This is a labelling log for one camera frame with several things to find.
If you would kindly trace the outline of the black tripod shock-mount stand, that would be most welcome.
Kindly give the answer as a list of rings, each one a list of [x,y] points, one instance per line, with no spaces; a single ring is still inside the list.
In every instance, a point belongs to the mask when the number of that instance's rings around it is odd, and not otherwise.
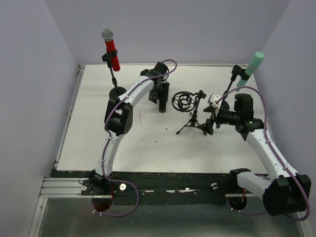
[[[171,100],[172,107],[182,113],[190,113],[188,122],[176,132],[176,135],[186,127],[197,128],[200,124],[198,122],[198,107],[201,99],[205,99],[206,94],[200,90],[196,93],[189,91],[180,91],[173,95]]]

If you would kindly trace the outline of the black glitter microphone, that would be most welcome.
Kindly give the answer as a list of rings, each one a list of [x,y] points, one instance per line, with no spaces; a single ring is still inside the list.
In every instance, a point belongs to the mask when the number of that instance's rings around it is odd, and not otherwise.
[[[160,113],[165,113],[166,112],[167,101],[168,101],[168,98],[161,98],[161,99],[159,99],[158,110],[159,110]]]

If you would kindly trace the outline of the black round-base stand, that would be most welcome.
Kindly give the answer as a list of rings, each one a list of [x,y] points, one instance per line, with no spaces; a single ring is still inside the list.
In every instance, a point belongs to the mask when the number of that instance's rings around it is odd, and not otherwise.
[[[112,59],[114,59],[115,56],[117,56],[117,50],[115,49],[113,52],[109,53],[108,51],[102,56],[103,62],[107,63],[108,68],[110,69],[110,73],[112,76],[112,83],[114,88],[112,88],[109,92],[109,97],[111,99],[116,99],[119,96],[123,95],[124,93],[127,92],[127,90],[124,87],[118,86],[117,79],[114,76],[113,72],[113,64],[111,62]]]
[[[224,91],[225,95],[228,91],[230,91],[233,82],[237,79],[237,77],[240,76],[240,80],[237,83],[237,87],[241,87],[241,86],[245,86],[245,84],[247,83],[248,79],[250,78],[250,76],[246,73],[246,69],[241,68],[239,65],[234,65],[233,69],[232,69],[232,76],[231,76],[231,81],[226,89],[226,91]],[[229,104],[225,101],[227,98],[227,96],[223,97],[223,100],[221,101],[221,107],[220,109],[224,110],[224,111],[228,111],[229,110]]]

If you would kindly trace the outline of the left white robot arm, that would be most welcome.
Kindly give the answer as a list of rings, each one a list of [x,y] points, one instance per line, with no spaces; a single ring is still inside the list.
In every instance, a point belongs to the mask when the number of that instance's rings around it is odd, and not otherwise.
[[[113,171],[113,162],[119,144],[133,124],[133,109],[146,95],[149,101],[158,103],[158,111],[166,112],[169,83],[166,81],[170,73],[166,61],[157,62],[153,69],[145,69],[140,73],[138,81],[117,98],[110,98],[104,119],[107,132],[106,144],[102,156],[89,175],[92,185],[101,189],[110,186],[109,176]]]

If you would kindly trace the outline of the red glitter microphone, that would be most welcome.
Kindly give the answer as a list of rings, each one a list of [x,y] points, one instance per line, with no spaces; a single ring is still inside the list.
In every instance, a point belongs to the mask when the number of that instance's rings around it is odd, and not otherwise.
[[[105,42],[106,45],[106,50],[107,50],[107,59],[110,61],[112,68],[115,72],[120,71],[120,64],[119,64],[119,60],[118,60],[118,52],[114,43],[114,39],[113,39],[113,32],[108,29],[105,28],[102,31],[102,38]]]

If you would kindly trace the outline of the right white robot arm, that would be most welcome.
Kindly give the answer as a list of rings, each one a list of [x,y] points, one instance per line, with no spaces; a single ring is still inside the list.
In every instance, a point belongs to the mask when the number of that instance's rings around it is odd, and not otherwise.
[[[251,95],[236,94],[233,111],[220,98],[216,94],[210,95],[208,103],[212,115],[198,128],[212,135],[213,125],[217,128],[222,124],[234,126],[254,150],[269,177],[265,180],[247,168],[235,169],[230,172],[231,186],[248,190],[260,198],[272,216],[307,211],[311,180],[308,175],[300,175],[286,161],[272,142],[263,121],[254,117]]]

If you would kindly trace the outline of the mint green toy microphone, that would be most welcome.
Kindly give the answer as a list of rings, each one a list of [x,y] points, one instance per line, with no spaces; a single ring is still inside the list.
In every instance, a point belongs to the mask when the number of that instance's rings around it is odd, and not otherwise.
[[[253,75],[254,71],[261,65],[264,60],[264,53],[261,51],[255,52],[251,57],[248,66],[245,70],[241,70],[240,80],[237,83],[237,87],[245,86],[248,79]]]

